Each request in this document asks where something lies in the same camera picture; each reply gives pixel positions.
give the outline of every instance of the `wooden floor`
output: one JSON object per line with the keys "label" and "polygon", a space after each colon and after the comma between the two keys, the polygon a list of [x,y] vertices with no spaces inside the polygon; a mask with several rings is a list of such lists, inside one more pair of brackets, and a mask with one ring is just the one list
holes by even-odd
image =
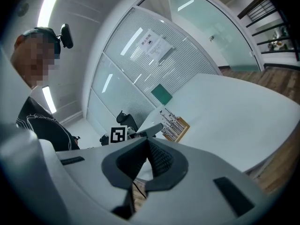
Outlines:
{"label": "wooden floor", "polygon": [[[233,72],[222,69],[224,76],[233,77],[261,85],[276,91],[300,104],[300,72],[285,68],[267,68],[263,72]],[[270,194],[281,188],[291,177],[300,158],[300,125],[296,127],[283,146],[275,153],[273,159],[255,180]],[[144,192],[142,183],[136,182]],[[145,200],[133,187],[135,207],[138,210]]]}

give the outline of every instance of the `man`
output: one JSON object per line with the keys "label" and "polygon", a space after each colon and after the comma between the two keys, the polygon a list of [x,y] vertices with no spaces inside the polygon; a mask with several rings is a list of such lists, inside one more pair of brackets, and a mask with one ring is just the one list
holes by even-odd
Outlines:
{"label": "man", "polygon": [[78,140],[80,139],[80,136],[78,136],[78,137],[73,136],[73,138],[75,140],[75,143],[78,145]]}
{"label": "man", "polygon": [[[15,42],[11,63],[33,90],[48,76],[49,66],[59,58],[60,41],[50,28],[34,28]],[[55,151],[79,149],[73,136],[39,103],[29,97],[16,121],[18,127],[31,129],[39,139],[52,143]]]}

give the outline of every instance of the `glass wall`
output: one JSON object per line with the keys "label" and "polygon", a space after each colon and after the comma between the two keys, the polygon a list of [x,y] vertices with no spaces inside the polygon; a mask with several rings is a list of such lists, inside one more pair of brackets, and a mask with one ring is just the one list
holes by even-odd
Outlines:
{"label": "glass wall", "polygon": [[[119,125],[116,121],[116,118],[102,103],[102,101],[99,99],[99,97],[93,90],[90,90],[88,112],[107,132],[110,132],[111,127]],[[89,120],[89,123],[93,126],[95,131],[98,131],[99,128],[95,126],[95,123],[90,121],[91,120]]]}
{"label": "glass wall", "polygon": [[[168,1],[168,5],[158,5],[155,0],[146,0],[141,6],[164,13],[187,33],[195,38],[198,36],[198,43],[207,50],[211,48],[211,53],[220,53],[232,70],[259,71],[256,58],[242,33],[212,3],[207,0]],[[169,6],[169,10],[159,8],[161,6]]]}
{"label": "glass wall", "polygon": [[102,55],[96,69],[92,89],[115,118],[122,110],[133,116],[138,127],[154,109],[147,98],[105,55]]}
{"label": "glass wall", "polygon": [[[159,63],[137,45],[148,29],[173,46]],[[155,106],[161,104],[151,91],[159,84],[173,94],[197,73],[218,74],[217,67],[186,36],[138,8],[132,9],[122,21],[104,53]]]}

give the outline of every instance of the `ceiling light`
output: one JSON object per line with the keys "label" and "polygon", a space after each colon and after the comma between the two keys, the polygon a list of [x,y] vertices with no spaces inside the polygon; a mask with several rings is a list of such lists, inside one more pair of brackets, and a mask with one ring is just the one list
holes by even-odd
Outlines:
{"label": "ceiling light", "polygon": [[49,86],[43,87],[42,90],[43,90],[44,97],[46,99],[46,102],[48,104],[48,107],[49,107],[51,113],[52,114],[55,113],[56,108],[54,106],[54,103],[53,103],[53,100],[52,100],[52,97],[51,97]]}
{"label": "ceiling light", "polygon": [[131,37],[131,39],[129,40],[129,42],[126,44],[126,46],[123,48],[123,50],[121,51],[121,55],[124,56],[125,53],[127,52],[127,50],[130,48],[130,46],[133,44],[133,42],[136,40],[136,38],[141,34],[142,32],[142,28],[139,28],[135,34]]}
{"label": "ceiling light", "polygon": [[108,86],[108,84],[109,84],[109,81],[111,80],[112,76],[113,76],[112,74],[109,74],[109,75],[108,75],[107,80],[106,80],[106,82],[105,82],[105,84],[104,84],[102,93],[104,93],[104,92],[106,91],[106,88],[107,88],[107,86]]}
{"label": "ceiling light", "polygon": [[182,6],[180,6],[180,7],[178,8],[178,12],[179,12],[180,10],[182,10],[183,8],[185,8],[187,5],[190,5],[191,3],[193,3],[194,1],[195,1],[195,0],[188,1],[187,3],[183,4]]}
{"label": "ceiling light", "polygon": [[38,27],[48,27],[50,20],[51,12],[53,10],[56,0],[44,0],[42,8],[39,12]]}
{"label": "ceiling light", "polygon": [[140,74],[138,77],[137,77],[137,79],[134,81],[134,83],[133,84],[135,84],[136,83],[136,81],[140,78],[140,76],[142,76],[142,74]]}

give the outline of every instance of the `white desk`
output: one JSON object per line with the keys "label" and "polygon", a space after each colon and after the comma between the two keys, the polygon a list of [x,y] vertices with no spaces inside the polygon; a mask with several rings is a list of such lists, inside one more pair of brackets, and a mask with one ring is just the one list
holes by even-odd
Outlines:
{"label": "white desk", "polygon": [[[162,107],[149,114],[139,131],[155,125]],[[195,75],[165,107],[191,126],[181,144],[218,155],[241,172],[271,156],[300,120],[300,106],[283,95],[218,75]],[[164,138],[161,132],[157,137]],[[137,177],[152,179],[148,161]]]}

